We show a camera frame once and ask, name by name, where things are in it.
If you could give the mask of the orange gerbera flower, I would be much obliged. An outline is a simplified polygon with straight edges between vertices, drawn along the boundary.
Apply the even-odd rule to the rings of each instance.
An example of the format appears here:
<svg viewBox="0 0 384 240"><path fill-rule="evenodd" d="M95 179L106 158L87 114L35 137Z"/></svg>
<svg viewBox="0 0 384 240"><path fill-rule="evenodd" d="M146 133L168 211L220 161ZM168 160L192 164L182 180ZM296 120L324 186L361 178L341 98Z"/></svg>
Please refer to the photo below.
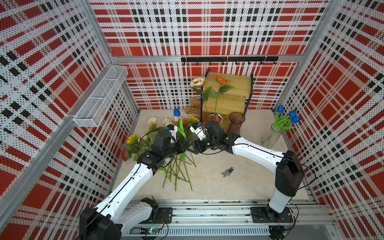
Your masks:
<svg viewBox="0 0 384 240"><path fill-rule="evenodd" d="M216 92L212 92L213 98L215 99L215 110L214 113L216 113L217 105L219 101L219 95L227 93L228 91L234 89L234 87L231 85L231 81L225 80L223 77L216 75L216 81L219 84L219 88Z"/></svg>

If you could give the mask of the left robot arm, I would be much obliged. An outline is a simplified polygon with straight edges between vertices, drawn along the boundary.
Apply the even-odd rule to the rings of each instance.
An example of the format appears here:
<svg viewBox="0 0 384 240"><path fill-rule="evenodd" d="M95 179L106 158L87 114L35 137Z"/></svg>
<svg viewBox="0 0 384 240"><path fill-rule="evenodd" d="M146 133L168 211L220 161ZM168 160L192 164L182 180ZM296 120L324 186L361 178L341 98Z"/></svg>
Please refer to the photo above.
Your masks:
<svg viewBox="0 0 384 240"><path fill-rule="evenodd" d="M128 217L123 217L123 212L140 188L165 166L165 159L185 153L187 145L184 130L169 125L159 131L152 146L138 155L137 163L123 182L95 208L82 211L77 239L119 240L124 231L155 219L158 204L148 198L131 210Z"/></svg>

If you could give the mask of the yellow flower back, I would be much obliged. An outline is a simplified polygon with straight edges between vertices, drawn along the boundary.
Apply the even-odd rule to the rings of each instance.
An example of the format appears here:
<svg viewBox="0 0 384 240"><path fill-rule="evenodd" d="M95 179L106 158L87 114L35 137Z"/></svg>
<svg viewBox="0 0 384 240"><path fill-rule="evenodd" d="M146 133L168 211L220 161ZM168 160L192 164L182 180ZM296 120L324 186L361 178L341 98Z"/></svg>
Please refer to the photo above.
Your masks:
<svg viewBox="0 0 384 240"><path fill-rule="evenodd" d="M193 125L193 124L195 124L195 123L197 124L197 123L200 122L200 120L199 120L198 118L194 117L194 116L190 116L190 117L188 118L188 120L189 120L190 125Z"/></svg>

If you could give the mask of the cream rose flower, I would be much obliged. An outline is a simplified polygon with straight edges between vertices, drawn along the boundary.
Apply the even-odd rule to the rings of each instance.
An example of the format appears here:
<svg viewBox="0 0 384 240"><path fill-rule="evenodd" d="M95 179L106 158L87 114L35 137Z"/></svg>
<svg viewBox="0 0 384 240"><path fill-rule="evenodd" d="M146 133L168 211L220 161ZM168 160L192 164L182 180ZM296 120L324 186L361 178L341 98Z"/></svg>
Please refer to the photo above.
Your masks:
<svg viewBox="0 0 384 240"><path fill-rule="evenodd" d="M212 87L208 87L205 90L203 89L203 86L205 84L205 77L199 77L195 78L191 81L190 87L193 89L194 92L199 94L203 100L204 106L206 108L206 112L208 113L208 108L207 108L207 102L210 97L212 97L215 101L215 110L214 114L216 113L216 108L217 108L217 102L218 102L218 94L212 89Z"/></svg>

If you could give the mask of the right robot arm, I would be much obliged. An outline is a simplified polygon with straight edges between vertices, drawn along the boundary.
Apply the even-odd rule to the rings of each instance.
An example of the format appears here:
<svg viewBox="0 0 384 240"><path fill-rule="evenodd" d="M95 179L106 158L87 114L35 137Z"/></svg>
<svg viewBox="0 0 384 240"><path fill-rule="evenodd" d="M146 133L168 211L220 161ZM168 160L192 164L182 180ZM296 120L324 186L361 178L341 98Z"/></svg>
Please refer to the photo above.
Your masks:
<svg viewBox="0 0 384 240"><path fill-rule="evenodd" d="M236 133L227 134L215 121L204 126L200 123L192 124L190 131L198 137L192 142L195 154L203 154L207 149L219 149L250 159L275 174L275 192L267 205L268 212L281 214L299 190L305 173L294 152L273 151Z"/></svg>

